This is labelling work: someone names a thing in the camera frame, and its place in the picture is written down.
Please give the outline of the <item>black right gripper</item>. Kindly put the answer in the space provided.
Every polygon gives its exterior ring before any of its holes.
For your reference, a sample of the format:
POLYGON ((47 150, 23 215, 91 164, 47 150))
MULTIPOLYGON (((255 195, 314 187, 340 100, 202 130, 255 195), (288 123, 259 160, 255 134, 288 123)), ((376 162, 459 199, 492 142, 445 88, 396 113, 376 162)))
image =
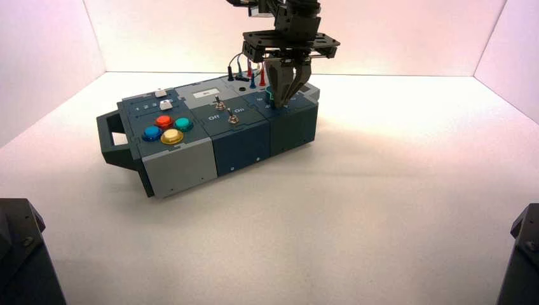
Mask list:
POLYGON ((312 52, 317 58, 335 57, 340 42, 319 32, 321 11, 319 3, 243 3, 250 17, 273 17, 274 29, 243 33, 242 53, 260 63, 266 57, 266 72, 272 89, 271 106, 279 109, 309 80, 311 62, 305 59, 312 52))

